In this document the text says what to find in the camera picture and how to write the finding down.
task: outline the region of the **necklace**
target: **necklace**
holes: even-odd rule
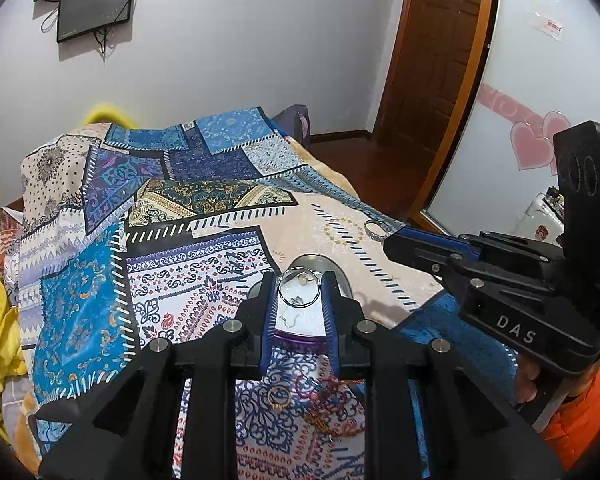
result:
[[[313,378],[309,378],[316,385],[312,391],[304,393],[298,385],[302,377],[296,377],[295,388],[296,394],[301,399],[310,399],[308,407],[304,408],[304,413],[302,414],[302,418],[307,423],[314,426],[321,433],[326,434],[331,442],[340,440],[341,438],[356,436],[365,431],[365,427],[358,426],[353,418],[349,418],[341,429],[329,427],[331,415],[339,412],[349,401],[346,392],[340,391],[338,387],[341,384],[361,383],[363,381],[338,381],[334,377],[316,381]]]

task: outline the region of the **orange sleeve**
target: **orange sleeve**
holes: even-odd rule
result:
[[[552,416],[542,438],[569,469],[600,430],[600,371],[589,389],[564,403]]]

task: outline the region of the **white wall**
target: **white wall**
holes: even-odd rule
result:
[[[369,115],[366,119],[366,130],[372,132],[376,125],[376,117],[380,108],[380,101],[384,93],[384,84],[389,73],[389,65],[394,54],[395,37],[398,33],[398,25],[400,25],[400,16],[402,15],[402,4],[404,0],[393,0],[391,5],[391,14],[389,15],[386,33],[384,37],[384,47],[382,48],[382,56],[378,65],[378,74],[376,75],[376,84],[374,86],[371,103],[369,105]]]
[[[534,12],[564,26],[561,41],[531,27]],[[500,0],[483,83],[544,117],[600,122],[600,15],[588,0]],[[546,166],[518,170],[512,123],[472,108],[427,212],[453,234],[510,233],[533,198],[557,185]]]
[[[137,0],[132,24],[116,28],[118,44],[103,64],[92,37],[58,46],[55,29],[40,32],[53,5],[6,0],[0,205],[20,196],[23,157],[102,102],[145,127],[251,105],[275,114],[307,104],[314,132],[365,128],[395,38],[395,1]]]

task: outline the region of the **ring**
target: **ring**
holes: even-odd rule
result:
[[[284,393],[285,400],[282,402],[276,402],[273,397],[276,393],[280,392]],[[289,404],[291,404],[291,392],[288,390],[288,388],[281,386],[280,384],[276,384],[275,386],[270,387],[269,391],[267,392],[267,403],[269,406],[271,406],[274,412],[281,412]]]
[[[382,231],[384,231],[384,235],[376,234],[371,229],[369,229],[369,227],[368,227],[369,225],[377,225],[379,228],[382,229]],[[365,233],[373,241],[380,242],[380,243],[384,242],[386,240],[386,238],[389,236],[389,231],[385,227],[385,225],[381,224],[380,222],[376,222],[375,220],[367,220],[365,222]]]
[[[313,278],[312,281],[315,282],[317,289],[318,289],[317,292],[315,293],[314,298],[307,303],[303,303],[303,300],[302,300],[302,298],[300,298],[300,296],[296,296],[294,298],[287,299],[285,297],[284,293],[282,292],[282,290],[280,289],[280,286],[283,285],[283,283],[287,283],[290,280],[292,280],[293,278],[295,278],[297,276],[301,276],[302,274],[310,274]],[[307,269],[306,267],[291,267],[290,269],[285,270],[285,273],[282,275],[282,277],[280,277],[280,284],[278,285],[278,293],[280,294],[280,298],[282,298],[282,301],[284,301],[286,304],[288,304],[288,306],[292,306],[294,308],[306,308],[309,305],[314,304],[315,300],[320,298],[320,279],[318,278],[318,275],[315,272],[313,272],[311,269]]]

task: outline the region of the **pink heart sticker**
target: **pink heart sticker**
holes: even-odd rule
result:
[[[549,139],[536,137],[527,123],[516,123],[511,129],[511,145],[518,160],[519,170],[542,168],[554,158],[554,147]]]
[[[560,112],[549,112],[544,116],[544,122],[542,123],[542,135],[551,141],[551,146],[554,146],[554,135],[563,130],[571,128],[569,120],[562,115]],[[554,158],[551,161],[551,174],[558,174],[558,166]]]

